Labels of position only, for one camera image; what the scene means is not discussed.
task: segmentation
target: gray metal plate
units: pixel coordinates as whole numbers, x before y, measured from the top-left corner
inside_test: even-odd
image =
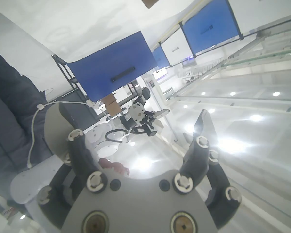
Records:
[[[173,189],[172,180],[177,170],[145,180],[123,177],[110,169],[105,169],[104,173],[108,177],[107,188],[99,194],[83,189],[67,216],[62,232],[82,232],[83,220],[96,210],[103,211],[109,218],[109,233],[171,232],[172,217],[179,211],[185,211],[195,219],[197,232],[217,232],[197,191],[180,195]],[[113,179],[121,181],[118,191],[110,189]],[[171,187],[167,192],[159,187],[162,179],[170,182]]]

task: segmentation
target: white cable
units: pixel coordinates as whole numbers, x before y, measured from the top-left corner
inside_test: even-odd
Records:
[[[37,108],[38,110],[34,113],[33,115],[33,118],[32,118],[32,121],[31,121],[31,138],[32,138],[32,143],[31,143],[31,147],[30,147],[30,150],[29,150],[29,153],[28,153],[28,157],[27,157],[27,168],[30,169],[32,168],[32,164],[30,163],[30,157],[31,157],[31,152],[32,152],[32,149],[33,149],[33,146],[34,146],[34,142],[35,142],[35,138],[34,138],[34,120],[38,114],[38,112],[40,110],[43,110],[45,108],[45,106],[48,106],[48,105],[51,105],[51,104],[56,104],[56,103],[72,103],[72,104],[84,104],[84,105],[87,105],[89,106],[87,103],[84,103],[84,102],[72,102],[72,101],[54,101],[54,102],[50,102],[50,103],[47,103],[47,104],[38,104],[37,105]]]
[[[102,109],[99,109],[101,112],[103,112],[104,113],[104,115],[107,117],[107,118],[109,118],[109,120],[111,120],[111,118],[107,115],[107,113],[106,112],[104,112]]]

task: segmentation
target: person's arm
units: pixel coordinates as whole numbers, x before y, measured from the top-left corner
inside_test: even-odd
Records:
[[[114,170],[116,172],[118,172],[119,174],[127,174],[129,175],[129,169],[124,167],[123,164],[119,163],[119,162],[115,162],[112,163],[109,160],[107,160],[106,158],[101,158],[99,160],[99,164],[102,168],[106,169],[106,168],[114,168]]]
[[[30,79],[21,76],[0,55],[0,98],[14,114],[20,126],[30,135],[31,120],[37,110],[37,105],[47,103]],[[40,111],[36,117],[37,134],[44,125],[45,111]]]

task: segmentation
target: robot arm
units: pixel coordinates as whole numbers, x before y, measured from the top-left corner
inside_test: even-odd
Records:
[[[82,131],[71,131],[66,138],[71,164],[63,165],[39,192],[41,210],[65,233],[217,232],[235,214],[241,195],[230,186],[211,142],[200,135],[207,117],[209,113],[203,111],[197,120],[196,133],[180,170],[146,180],[101,169],[90,156]],[[82,189],[72,204],[62,194],[70,171]],[[204,176],[212,186],[205,203],[194,190]]]
[[[170,111],[163,109],[161,111],[146,111],[144,105],[150,98],[150,91],[147,87],[139,91],[139,96],[134,100],[133,105],[129,107],[128,113],[120,116],[121,123],[127,130],[133,134],[146,133],[149,137],[157,133],[153,122],[167,115]]]

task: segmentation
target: wire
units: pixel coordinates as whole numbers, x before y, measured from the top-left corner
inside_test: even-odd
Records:
[[[114,130],[108,131],[108,132],[106,133],[106,135],[105,135],[106,140],[107,140],[107,141],[111,141],[111,142],[116,142],[116,143],[123,143],[123,141],[117,141],[117,140],[112,140],[112,139],[109,139],[109,138],[108,138],[108,135],[109,135],[110,133],[118,132],[118,131],[123,131],[123,132],[125,132],[126,134],[128,134],[128,131],[126,131],[126,130],[124,130],[124,129],[114,129]]]
[[[104,115],[109,119],[109,120],[111,120],[111,118],[107,115],[107,113],[105,112],[105,111],[103,111],[102,109],[99,109],[101,112],[103,112],[104,113]]]
[[[35,142],[35,137],[34,137],[34,120],[38,114],[38,112],[40,110],[43,110],[45,108],[45,106],[48,106],[48,105],[52,105],[52,104],[56,104],[56,103],[71,103],[71,104],[83,104],[83,105],[87,105],[90,107],[89,104],[85,103],[85,102],[72,102],[72,101],[54,101],[54,102],[50,102],[50,103],[47,103],[47,104],[39,104],[37,105],[37,108],[38,110],[34,113],[33,115],[33,118],[32,118],[32,121],[31,121],[31,138],[32,138],[32,143],[31,143],[31,147],[30,147],[30,150],[29,150],[29,153],[28,153],[28,157],[27,157],[27,168],[28,169],[31,169],[32,168],[32,164],[30,162],[30,157],[31,157],[31,152],[32,152],[32,149],[33,149],[33,146],[34,146],[34,142]]]

